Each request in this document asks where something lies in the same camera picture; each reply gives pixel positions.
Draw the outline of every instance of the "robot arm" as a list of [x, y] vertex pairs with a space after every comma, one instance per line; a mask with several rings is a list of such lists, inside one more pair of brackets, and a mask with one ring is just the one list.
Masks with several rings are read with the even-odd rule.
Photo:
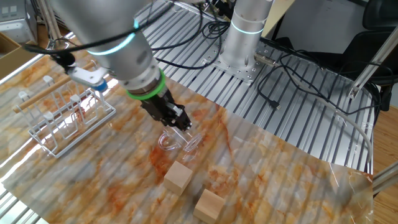
[[[134, 15], [148, 0], [51, 0], [53, 9], [82, 44], [121, 34], [139, 27]], [[131, 98], [141, 100], [142, 107], [165, 126], [182, 131], [192, 125], [184, 106], [177, 105], [165, 86], [165, 76], [152, 55], [150, 45], [142, 32], [88, 50], [101, 66], [127, 90]], [[56, 55], [55, 60], [65, 68], [72, 79], [101, 91], [104, 70], [87, 75], [87, 71], [74, 67], [71, 55]]]

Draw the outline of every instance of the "blue light ring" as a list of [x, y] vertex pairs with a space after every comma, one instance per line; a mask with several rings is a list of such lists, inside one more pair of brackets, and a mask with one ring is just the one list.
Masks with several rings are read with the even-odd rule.
[[[134, 20], [134, 28], [138, 29], [139, 24], [137, 20]], [[136, 36], [135, 33], [132, 33], [130, 35], [128, 35], [124, 41], [122, 41], [119, 45], [109, 49], [109, 50], [105, 50], [103, 52], [92, 52], [90, 50], [87, 50], [88, 53], [92, 54], [92, 55], [97, 55], [97, 56], [101, 56], [101, 55], [108, 55], [108, 54], [113, 54], [119, 50], [121, 50], [123, 47], [127, 46], [127, 44], [129, 44], [133, 38]]]
[[242, 32], [242, 33], [244, 33], [244, 34], [258, 34], [258, 33], [261, 33], [261, 32], [264, 30], [264, 28], [262, 28], [260, 31], [257, 31], [257, 32], [248, 32], [248, 31], [241, 30], [241, 29], [239, 29], [238, 27], [236, 27], [236, 25], [235, 25], [232, 21], [231, 21], [231, 25], [232, 25], [237, 31]]

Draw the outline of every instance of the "transparent plastic cup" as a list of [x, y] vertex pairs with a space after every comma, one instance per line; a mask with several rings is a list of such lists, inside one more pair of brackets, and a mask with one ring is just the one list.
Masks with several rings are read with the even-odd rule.
[[181, 131], [178, 128], [166, 127], [159, 138], [159, 147], [165, 151], [182, 149], [185, 152], [191, 152], [201, 140], [201, 134], [193, 134], [192, 129]]

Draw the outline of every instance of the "metal slotted table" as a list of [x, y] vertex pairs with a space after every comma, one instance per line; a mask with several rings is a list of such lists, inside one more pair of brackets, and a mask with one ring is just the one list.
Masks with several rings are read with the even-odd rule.
[[[152, 13], [158, 13], [163, 7], [163, 2], [156, 2]], [[138, 20], [145, 19], [149, 11], [150, 7], [147, 6], [137, 16]], [[212, 18], [206, 15], [204, 23], [210, 20]], [[144, 34], [152, 47], [167, 46], [194, 34], [198, 25], [199, 15], [196, 9], [179, 4], [148, 27]], [[199, 35], [188, 45], [154, 52], [154, 55], [187, 66], [201, 65], [204, 59], [215, 56], [213, 49], [216, 49], [217, 43], [217, 40], [206, 40]], [[259, 49], [259, 53], [274, 60], [285, 54], [264, 44], [260, 44]], [[33, 63], [34, 61], [25, 64], [18, 71]], [[352, 84], [351, 80], [321, 70], [314, 63], [298, 57], [288, 57], [285, 63], [344, 110], [354, 111], [372, 105], [372, 96], [366, 90], [360, 91], [355, 100], [348, 100], [346, 94]], [[263, 94], [281, 105], [280, 110], [275, 110], [257, 92], [258, 83], [272, 69], [268, 66], [262, 67], [259, 76], [252, 83], [245, 83], [214, 67], [184, 70], [163, 63], [160, 63], [160, 67], [169, 78], [319, 159], [370, 174], [373, 172], [373, 159], [369, 164], [366, 163], [368, 147], [354, 127], [335, 116], [315, 97], [296, 89], [281, 70], [269, 75], [261, 86]], [[372, 139], [374, 110], [362, 110], [349, 117]], [[47, 223], [2, 186], [0, 191], [0, 223]]]

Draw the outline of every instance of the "wooden cube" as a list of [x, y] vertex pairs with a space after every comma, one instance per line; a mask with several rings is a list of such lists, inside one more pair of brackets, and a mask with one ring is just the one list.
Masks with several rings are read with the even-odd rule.
[[193, 215], [208, 224], [214, 224], [217, 221], [218, 215], [223, 209], [225, 200], [206, 190], [202, 193]]
[[181, 196], [191, 178], [192, 170], [175, 161], [164, 176], [163, 185], [178, 196]]

